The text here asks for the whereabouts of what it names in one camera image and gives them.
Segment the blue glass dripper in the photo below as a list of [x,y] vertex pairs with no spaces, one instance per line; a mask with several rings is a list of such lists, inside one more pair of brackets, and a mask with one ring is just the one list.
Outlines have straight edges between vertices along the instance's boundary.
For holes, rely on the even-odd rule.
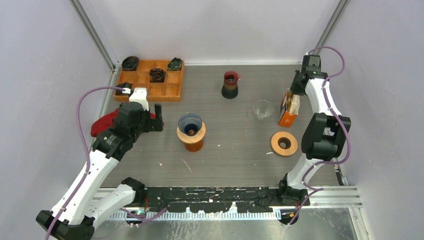
[[181,133],[194,136],[202,129],[203,121],[199,115],[187,113],[178,120],[177,126]]

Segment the orange glass carafe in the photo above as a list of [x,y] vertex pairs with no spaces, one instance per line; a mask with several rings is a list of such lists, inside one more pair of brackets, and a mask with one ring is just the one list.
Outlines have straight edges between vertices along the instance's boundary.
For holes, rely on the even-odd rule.
[[202,149],[203,145],[204,145],[203,140],[200,140],[196,143],[186,143],[186,142],[184,143],[185,149],[189,152],[198,152],[199,150]]

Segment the orange coffee filter box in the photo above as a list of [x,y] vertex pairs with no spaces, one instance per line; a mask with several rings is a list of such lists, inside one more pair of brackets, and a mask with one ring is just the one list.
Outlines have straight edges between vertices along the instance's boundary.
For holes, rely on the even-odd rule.
[[300,96],[288,88],[280,105],[278,125],[290,128],[299,114],[300,105]]

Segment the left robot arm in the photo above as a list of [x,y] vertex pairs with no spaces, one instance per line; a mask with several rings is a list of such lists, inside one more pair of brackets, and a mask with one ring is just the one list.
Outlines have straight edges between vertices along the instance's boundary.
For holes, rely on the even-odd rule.
[[141,206],[147,198],[145,185],[127,177],[111,193],[92,202],[105,178],[131,150],[141,134],[161,132],[164,128],[162,106],[154,113],[138,102],[127,102],[114,112],[108,128],[99,132],[88,160],[71,188],[50,210],[41,210],[36,222],[47,236],[58,240],[90,240],[96,228],[126,205]]

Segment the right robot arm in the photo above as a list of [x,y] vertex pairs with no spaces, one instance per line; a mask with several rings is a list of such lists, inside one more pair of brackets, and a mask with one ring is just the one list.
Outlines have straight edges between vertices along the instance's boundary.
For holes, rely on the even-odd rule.
[[280,105],[279,126],[289,128],[299,114],[300,97],[307,96],[313,115],[301,138],[301,156],[279,182],[277,198],[283,205],[302,200],[316,171],[342,153],[351,119],[337,109],[328,74],[321,70],[319,55],[306,54]]

